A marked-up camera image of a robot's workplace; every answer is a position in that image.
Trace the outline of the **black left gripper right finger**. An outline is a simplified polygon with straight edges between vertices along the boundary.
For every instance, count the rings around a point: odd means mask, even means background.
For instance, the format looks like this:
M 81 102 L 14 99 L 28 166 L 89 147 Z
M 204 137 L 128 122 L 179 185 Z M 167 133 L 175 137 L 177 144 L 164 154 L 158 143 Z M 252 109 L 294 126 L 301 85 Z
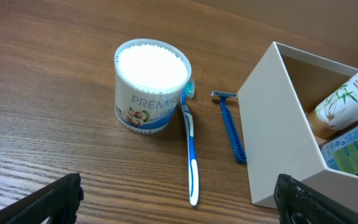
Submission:
M 280 224 L 356 224 L 358 213 L 287 174 L 279 174 L 273 197 Z

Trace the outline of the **clear bottle with cap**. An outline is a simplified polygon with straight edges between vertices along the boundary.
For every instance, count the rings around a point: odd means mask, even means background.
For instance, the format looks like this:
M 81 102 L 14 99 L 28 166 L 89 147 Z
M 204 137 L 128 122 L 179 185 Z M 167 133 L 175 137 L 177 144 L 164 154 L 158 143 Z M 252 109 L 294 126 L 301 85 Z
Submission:
M 358 175 L 358 125 L 321 146 L 330 169 Z

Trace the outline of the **cotton swab tub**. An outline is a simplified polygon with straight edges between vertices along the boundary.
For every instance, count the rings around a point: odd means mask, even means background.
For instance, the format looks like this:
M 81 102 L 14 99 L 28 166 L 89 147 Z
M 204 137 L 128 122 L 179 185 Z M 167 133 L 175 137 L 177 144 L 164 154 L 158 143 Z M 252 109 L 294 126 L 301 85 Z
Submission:
M 159 40 L 134 39 L 117 48 L 114 68 L 117 120 L 140 134 L 164 129 L 191 77 L 185 54 Z

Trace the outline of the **white bamboo print tube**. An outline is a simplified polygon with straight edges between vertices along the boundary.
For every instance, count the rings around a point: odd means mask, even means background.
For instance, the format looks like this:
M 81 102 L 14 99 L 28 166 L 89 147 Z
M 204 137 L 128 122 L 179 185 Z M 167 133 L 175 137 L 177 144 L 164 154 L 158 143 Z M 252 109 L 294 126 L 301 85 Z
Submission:
M 329 139 L 358 121 L 358 72 L 308 113 L 313 134 Z

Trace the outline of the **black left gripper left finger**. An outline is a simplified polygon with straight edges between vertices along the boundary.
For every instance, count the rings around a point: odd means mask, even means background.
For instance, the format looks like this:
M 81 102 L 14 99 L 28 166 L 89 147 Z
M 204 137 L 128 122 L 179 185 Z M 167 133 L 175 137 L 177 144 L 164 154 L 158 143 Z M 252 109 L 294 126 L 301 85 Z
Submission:
M 0 223 L 74 224 L 82 200 L 80 174 L 67 174 L 0 210 Z

